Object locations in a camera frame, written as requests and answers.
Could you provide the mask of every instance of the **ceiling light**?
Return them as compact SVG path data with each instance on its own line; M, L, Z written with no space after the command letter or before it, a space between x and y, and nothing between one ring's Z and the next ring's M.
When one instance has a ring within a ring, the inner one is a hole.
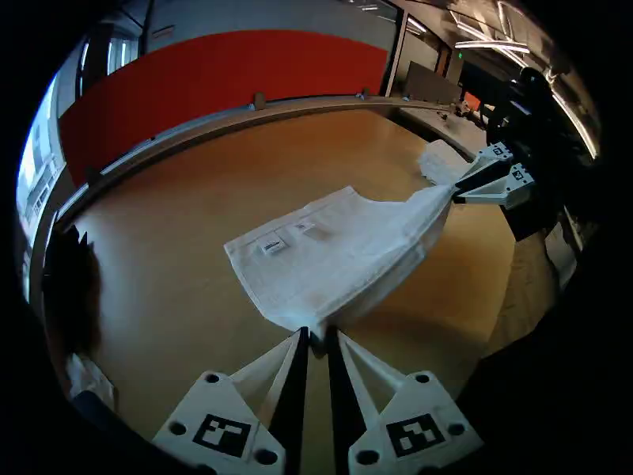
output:
M462 23L460 20L457 20L457 17L455 16L455 14L453 12L451 12L451 14L453 15L453 19L455 20L455 24L457 25L457 27L459 29L464 30L467 33L470 33L475 38L479 38L482 41L494 41L492 38L486 36L483 32L481 32L477 28L473 28L472 26L466 25L465 23ZM498 51L499 53L501 53L502 55L504 55L508 59L514 61L520 67L527 67L528 66L528 63L526 63L523 59L521 59L517 55L515 55L512 51L503 50L503 49L500 49L500 48L497 48L497 47L494 47L493 49L495 51Z
M455 24L457 25L459 29L470 33L475 38L479 38L482 41L493 41L492 38L489 38L483 32L477 30L476 28L473 28L472 26L468 26L462 21L460 21L457 18L457 15L453 11L451 10L449 11L450 11L450 14L453 16L453 19L455 20ZM515 55L512 51L507 51L498 47L494 47L494 49L498 51L499 53L501 53L502 55L514 61L520 67L528 66L528 63L526 63L525 61L523 61L523 59ZM554 97L556 104L559 105L559 107L563 110L563 112L565 112L565 115L567 116L567 118L574 125L576 131L578 131L578 134L580 135L582 141L585 143L585 146L587 147L587 150L591 154L591 157L595 158L597 155L596 146L593 143L593 140L591 139L591 137L589 136L587 129L585 129L585 126L582 124L581 120L576 116L576 114L574 114L574 111L571 110L571 108L567 105L567 103L563 100L563 98L558 93L552 91L552 96Z
M418 23L417 21L415 21L413 18L411 17L407 17L407 22L411 23L413 26L415 26L417 29L422 30L424 33L426 33L426 28L424 28L420 23Z
M527 44L516 43L514 41L459 41L455 43L455 48L494 48L506 51L519 51L529 53Z

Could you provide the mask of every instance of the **white cloth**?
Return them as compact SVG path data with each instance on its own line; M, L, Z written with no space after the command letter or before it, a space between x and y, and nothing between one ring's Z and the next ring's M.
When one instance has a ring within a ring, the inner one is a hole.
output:
M71 384L70 397L77 396L81 391L92 391L111 411L116 412L114 385L93 361L73 353L66 361L66 373Z
M347 187L224 245L262 315L323 338L361 317L424 259L442 231L452 187L377 202Z
M443 140L427 144L418 164L422 175L435 184L455 184L472 166Z

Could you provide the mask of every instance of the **ceiling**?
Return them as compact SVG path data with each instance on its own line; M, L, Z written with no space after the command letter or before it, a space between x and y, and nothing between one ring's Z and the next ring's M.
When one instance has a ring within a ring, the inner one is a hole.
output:
M410 14L425 23L448 45L457 41L476 40L471 33L457 27L457 22L472 27L496 40L515 40L528 45L530 53L517 53L528 66L539 71L551 67L557 79L552 86L588 126L596 139L600 135L597 108L580 76L563 51L539 26L533 15L517 0L407 0ZM495 50L470 49L464 59L474 63L494 64L496 70L512 74L514 62Z

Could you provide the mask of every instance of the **orange wall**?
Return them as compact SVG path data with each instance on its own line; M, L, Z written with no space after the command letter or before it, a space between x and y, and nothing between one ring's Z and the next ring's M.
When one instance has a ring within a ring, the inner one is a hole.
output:
M201 36L107 76L59 119L76 185L134 145L188 120L285 97L378 93L387 51L338 36L254 30Z

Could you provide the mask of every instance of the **table surface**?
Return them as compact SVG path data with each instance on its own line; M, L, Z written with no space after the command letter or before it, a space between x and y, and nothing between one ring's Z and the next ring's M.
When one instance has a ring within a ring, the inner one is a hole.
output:
M425 144L373 112L302 116L212 139L103 195L76 224L100 266L92 357L122 418L151 439L203 371L231 374L288 336L250 302L224 243L347 185L406 200L429 186L416 163ZM346 331L456 396L486 350L513 251L498 207L453 205L427 259ZM311 356L304 473L333 471L329 405L327 360Z
M477 153L487 146L486 131L464 117L449 113L448 120L443 120L437 111L428 109L400 108L400 111L405 116L423 122L446 143L461 150L473 160Z

